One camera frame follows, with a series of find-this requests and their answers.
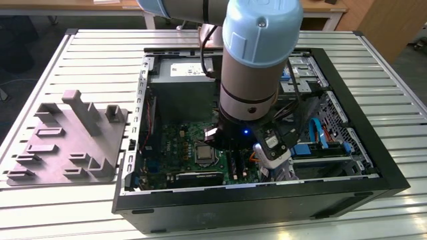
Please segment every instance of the label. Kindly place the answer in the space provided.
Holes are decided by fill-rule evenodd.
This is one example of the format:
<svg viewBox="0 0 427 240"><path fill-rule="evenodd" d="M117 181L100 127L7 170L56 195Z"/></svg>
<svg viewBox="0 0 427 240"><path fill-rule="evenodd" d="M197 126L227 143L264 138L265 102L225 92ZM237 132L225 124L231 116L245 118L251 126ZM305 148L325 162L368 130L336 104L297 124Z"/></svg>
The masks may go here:
<svg viewBox="0 0 427 240"><path fill-rule="evenodd" d="M139 6L123 6L123 9L141 9Z"/></svg>
<svg viewBox="0 0 427 240"><path fill-rule="evenodd" d="M343 8L332 8L331 12L345 12L345 9L343 9Z"/></svg>
<svg viewBox="0 0 427 240"><path fill-rule="evenodd" d="M265 177L268 177L268 169L261 166L259 170L260 170L260 173L261 173Z"/></svg>
<svg viewBox="0 0 427 240"><path fill-rule="evenodd" d="M205 76L200 62L173 63L171 65L171 77Z"/></svg>

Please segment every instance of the cable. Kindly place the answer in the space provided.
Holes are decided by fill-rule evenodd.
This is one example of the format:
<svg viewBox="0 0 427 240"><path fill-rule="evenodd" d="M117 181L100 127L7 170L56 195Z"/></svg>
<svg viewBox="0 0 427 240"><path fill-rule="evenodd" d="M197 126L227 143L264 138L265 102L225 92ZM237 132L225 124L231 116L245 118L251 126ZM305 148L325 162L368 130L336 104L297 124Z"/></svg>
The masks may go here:
<svg viewBox="0 0 427 240"><path fill-rule="evenodd" d="M36 79L36 78L15 79L15 80L11 80L11 81L1 83L0 86L19 82L19 81L39 81L39 79Z"/></svg>
<svg viewBox="0 0 427 240"><path fill-rule="evenodd" d="M139 149L140 153L143 153L143 150L144 150L144 147L147 145L148 138L149 138L149 134L152 133L152 119L151 119L151 116L149 116L149 102L148 102L148 100L147 100L147 118L148 118L148 133L147 133L147 137L145 137L145 140L144 140L144 144L141 145L141 148Z"/></svg>
<svg viewBox="0 0 427 240"><path fill-rule="evenodd" d="M291 101L273 115L273 119L279 120L279 119L284 119L287 116L289 116L296 108L299 106L299 103L296 100Z"/></svg>
<svg viewBox="0 0 427 240"><path fill-rule="evenodd" d="M217 27L219 27L219 26L213 26L213 27L212 27L211 31L208 32L208 34L207 34L205 37L204 37L204 40L203 40L201 45L200 45L200 63L201 63L201 69L203 69L204 75L205 75L208 78L211 78L211 79L213 79L213 76L212 76L212 72L209 72L209 71L207 70L204 50L205 50L207 42L208 42L208 40L209 40L209 38L211 38L211 36L212 36L212 34L213 34L213 32L215 32L215 30L216 30Z"/></svg>

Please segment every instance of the metal table surface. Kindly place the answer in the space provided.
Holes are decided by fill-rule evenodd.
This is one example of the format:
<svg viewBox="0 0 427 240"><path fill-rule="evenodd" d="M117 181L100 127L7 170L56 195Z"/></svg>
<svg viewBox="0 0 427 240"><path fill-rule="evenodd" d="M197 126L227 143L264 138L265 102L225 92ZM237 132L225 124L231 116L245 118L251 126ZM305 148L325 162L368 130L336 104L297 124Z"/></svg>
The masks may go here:
<svg viewBox="0 0 427 240"><path fill-rule="evenodd" d="M364 37L352 32L304 31L297 47L324 48L335 64L411 184L396 196L339 218L145 236L111 213L115 183L8 189L4 171L37 124L32 116L39 104L55 102L65 108L63 91L79 89L83 101L99 109L119 104L132 111L144 48L196 47L197 41L193 30L79 30L64 36L0 147L0 239L427 238L425 107Z"/></svg>

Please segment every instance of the wire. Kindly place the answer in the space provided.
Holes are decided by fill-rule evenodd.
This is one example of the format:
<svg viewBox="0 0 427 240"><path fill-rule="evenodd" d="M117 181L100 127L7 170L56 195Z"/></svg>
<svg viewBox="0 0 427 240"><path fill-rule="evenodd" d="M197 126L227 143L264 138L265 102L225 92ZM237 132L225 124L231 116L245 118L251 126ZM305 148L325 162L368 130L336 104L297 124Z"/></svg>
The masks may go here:
<svg viewBox="0 0 427 240"><path fill-rule="evenodd" d="M204 40L203 40L201 45L200 45L200 63L201 63L201 69L203 69L204 75L205 75L208 78L211 78L211 79L212 79L213 77L212 77L212 72L208 72L208 70L207 70L204 50L205 50L207 42L208 42L208 40L209 40L209 38L211 38L211 36L212 36L212 34L213 34L213 32L215 32L215 30L216 30L217 27L219 27L219 26L213 26L213 27L212 27L211 31L208 32L208 34L207 34L205 37L204 37Z"/></svg>
<svg viewBox="0 0 427 240"><path fill-rule="evenodd" d="M148 100L147 100L147 118L148 118L148 133L147 133L147 137L144 140L144 144L141 145L141 148L139 149L140 153L143 153L143 150L147 145L148 138L149 138L149 134L152 133L152 119L151 119L151 115L149 115L149 102L148 102Z"/></svg>
<svg viewBox="0 0 427 240"><path fill-rule="evenodd" d="M260 160L253 158L253 156L255 156L255 152L252 152L251 156L248 157L248 161L249 162L260 162Z"/></svg>
<svg viewBox="0 0 427 240"><path fill-rule="evenodd" d="M323 128L323 131L324 131L324 134L325 134L325 139L327 139L327 141L332 142L332 141L333 141L333 138L332 138L332 136L331 136L331 134L329 134L329 132L328 132L327 127L323 126L321 128Z"/></svg>
<svg viewBox="0 0 427 240"><path fill-rule="evenodd" d="M15 79L15 80L11 80L11 81L1 83L0 86L19 82L19 81L39 81L39 79L36 79L36 78Z"/></svg>

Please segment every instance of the sticker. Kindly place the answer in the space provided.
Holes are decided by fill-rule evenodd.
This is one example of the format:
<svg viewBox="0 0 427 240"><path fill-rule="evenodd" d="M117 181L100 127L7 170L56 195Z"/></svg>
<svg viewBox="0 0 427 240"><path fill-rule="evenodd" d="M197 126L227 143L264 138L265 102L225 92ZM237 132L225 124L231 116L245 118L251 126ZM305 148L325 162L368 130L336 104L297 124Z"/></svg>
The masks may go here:
<svg viewBox="0 0 427 240"><path fill-rule="evenodd" d="M259 170L260 170L260 173L261 173L265 177L268 177L268 169L261 166Z"/></svg>
<svg viewBox="0 0 427 240"><path fill-rule="evenodd" d="M139 6L123 6L123 9L141 9Z"/></svg>
<svg viewBox="0 0 427 240"><path fill-rule="evenodd" d="M283 181L283 179L285 178L285 174L287 174L287 172L285 172L285 170L281 168L280 169L280 172L279 172L279 175L277 175L277 177L275 178L275 180L279 182L279 181Z"/></svg>
<svg viewBox="0 0 427 240"><path fill-rule="evenodd" d="M205 76L200 62L173 63L171 77Z"/></svg>

